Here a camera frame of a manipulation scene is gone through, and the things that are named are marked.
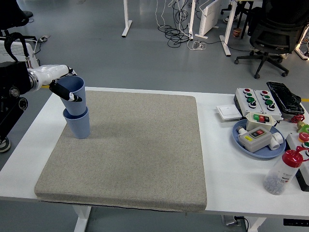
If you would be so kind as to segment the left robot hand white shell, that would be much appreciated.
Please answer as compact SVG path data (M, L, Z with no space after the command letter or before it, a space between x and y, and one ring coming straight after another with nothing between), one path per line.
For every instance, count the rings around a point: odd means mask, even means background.
M82 97L78 97L70 90L57 83L57 80L66 75L76 75L74 69L67 65L42 65L38 68L28 68L30 80L30 91L36 91L42 86L49 86L49 89L60 98L70 102L82 102Z

